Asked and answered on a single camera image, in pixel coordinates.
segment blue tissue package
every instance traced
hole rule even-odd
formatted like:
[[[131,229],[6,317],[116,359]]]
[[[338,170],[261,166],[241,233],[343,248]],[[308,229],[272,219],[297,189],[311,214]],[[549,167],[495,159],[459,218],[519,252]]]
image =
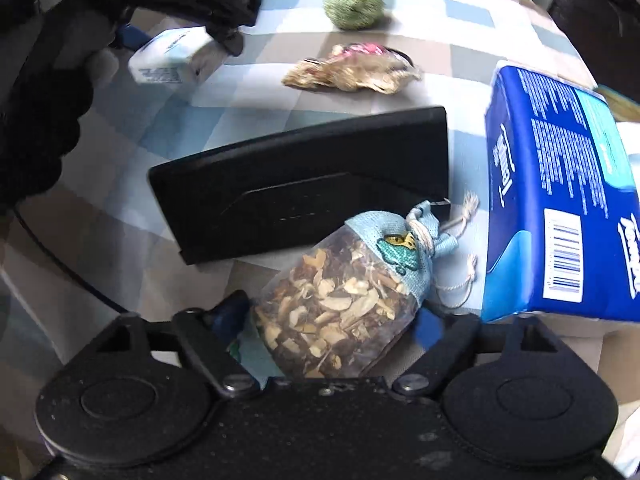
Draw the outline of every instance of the blue tissue package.
[[[489,242],[481,317],[640,320],[638,192],[599,95],[517,66],[486,112]]]

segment small white box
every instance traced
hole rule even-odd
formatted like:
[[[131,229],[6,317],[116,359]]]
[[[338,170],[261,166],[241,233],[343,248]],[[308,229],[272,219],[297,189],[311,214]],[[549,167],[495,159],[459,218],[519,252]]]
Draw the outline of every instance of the small white box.
[[[158,34],[129,59],[137,83],[197,86],[206,81],[228,53],[205,27],[172,28]]]

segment checkered tablecloth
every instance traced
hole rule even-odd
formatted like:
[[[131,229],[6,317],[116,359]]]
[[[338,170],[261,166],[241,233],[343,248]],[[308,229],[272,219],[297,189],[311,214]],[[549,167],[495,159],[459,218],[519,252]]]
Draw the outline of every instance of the checkered tablecloth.
[[[529,0],[385,0],[380,28],[339,32],[322,0],[263,0],[242,55],[229,59],[185,99],[162,86],[137,86],[122,56],[113,82],[96,92],[81,119],[79,145],[56,187],[22,205],[22,214],[60,259],[103,293],[149,320],[189,307],[210,308],[236,288],[255,294],[300,250],[205,266],[184,265],[146,180],[152,166],[191,153],[300,126],[404,108],[443,105],[449,124],[450,199],[465,189],[480,209],[457,253],[436,265],[441,283],[466,274],[479,256],[467,306],[480,309],[488,213],[484,112],[496,63],[512,60],[585,86],[594,81],[567,38]],[[308,92],[281,85],[305,57],[336,43],[371,41],[407,53],[424,71],[399,94]],[[1,413],[31,401],[42,380],[112,317],[75,286],[16,222],[0,225],[5,294],[0,305],[0,374],[18,377]],[[20,350],[13,352],[15,345]]]

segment black circular disc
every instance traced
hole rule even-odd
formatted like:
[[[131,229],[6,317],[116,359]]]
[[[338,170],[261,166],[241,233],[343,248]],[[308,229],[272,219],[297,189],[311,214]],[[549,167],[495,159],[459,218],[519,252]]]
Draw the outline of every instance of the black circular disc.
[[[210,406],[194,372],[111,352],[69,366],[47,384],[36,421],[49,446],[72,462],[132,466],[180,449]]]
[[[442,396],[462,440],[493,460],[551,465],[606,443],[618,413],[606,385],[577,356],[518,352],[470,368]]]

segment green ball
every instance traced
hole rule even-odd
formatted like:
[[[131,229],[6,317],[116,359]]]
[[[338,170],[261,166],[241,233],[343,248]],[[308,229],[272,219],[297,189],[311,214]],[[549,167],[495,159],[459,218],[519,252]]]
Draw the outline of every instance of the green ball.
[[[342,30],[367,28],[382,18],[383,0],[322,0],[324,13]]]

